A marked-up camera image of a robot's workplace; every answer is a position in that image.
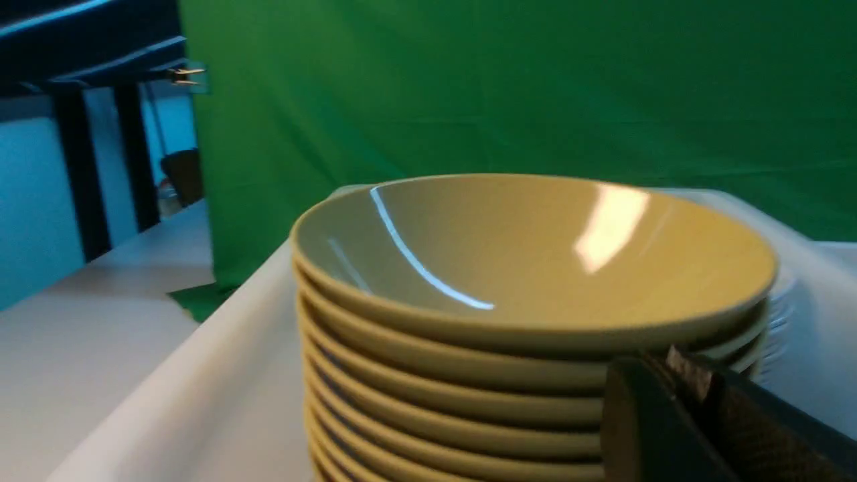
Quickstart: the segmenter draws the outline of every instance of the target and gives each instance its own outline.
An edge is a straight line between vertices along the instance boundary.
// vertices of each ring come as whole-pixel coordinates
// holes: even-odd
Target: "black table leg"
[[[119,113],[119,127],[125,148],[125,167],[134,199],[137,231],[143,232],[160,222],[160,213],[137,84],[115,86],[113,100]]]
[[[111,249],[87,106],[80,91],[52,96],[86,262]]]

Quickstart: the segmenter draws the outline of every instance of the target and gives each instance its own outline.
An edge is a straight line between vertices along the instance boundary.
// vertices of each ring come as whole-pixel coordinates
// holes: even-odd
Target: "green backdrop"
[[[708,187],[857,238],[853,0],[181,5],[220,294],[333,189],[443,172]]]

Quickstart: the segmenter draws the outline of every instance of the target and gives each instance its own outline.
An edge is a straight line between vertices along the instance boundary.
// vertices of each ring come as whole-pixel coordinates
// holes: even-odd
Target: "black object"
[[[608,369],[607,481],[857,480],[857,443],[745,378],[694,355]]]
[[[113,99],[119,113],[119,128],[122,130],[125,150],[125,166],[134,199],[137,231],[144,232],[160,222],[158,191],[152,174],[149,147],[146,141],[146,126],[140,106],[140,91],[136,84],[125,84],[113,88]]]
[[[52,100],[83,256],[86,262],[90,262],[109,251],[111,241],[95,164],[95,150],[89,132],[87,107],[80,91],[55,95]]]
[[[0,97],[163,79],[184,58],[176,0],[0,2]]]
[[[164,157],[161,160],[161,171],[170,179],[182,206],[189,206],[205,195],[198,149],[179,151]]]

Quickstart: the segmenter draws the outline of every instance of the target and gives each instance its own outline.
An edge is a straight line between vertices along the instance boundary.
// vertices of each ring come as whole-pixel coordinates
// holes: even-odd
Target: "cable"
[[[166,141],[164,141],[164,128],[161,126],[160,115],[158,114],[158,105],[155,102],[155,95],[152,92],[151,82],[144,82],[143,87],[146,89],[146,98],[149,101],[149,106],[152,108],[152,116],[155,121],[155,133],[158,135],[158,144],[160,144],[161,155],[163,159],[166,157]]]

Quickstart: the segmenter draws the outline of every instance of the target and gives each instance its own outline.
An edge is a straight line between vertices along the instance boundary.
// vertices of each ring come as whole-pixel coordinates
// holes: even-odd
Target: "stack of bowls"
[[[573,178],[417,178],[291,233],[322,480],[602,480],[611,358],[755,370],[776,256],[708,208]]]
[[[761,385],[767,385],[769,373],[779,364],[788,346],[788,333],[795,313],[795,296],[798,292],[798,279],[788,266],[780,267],[774,287],[768,295],[769,331],[760,371],[754,379]]]

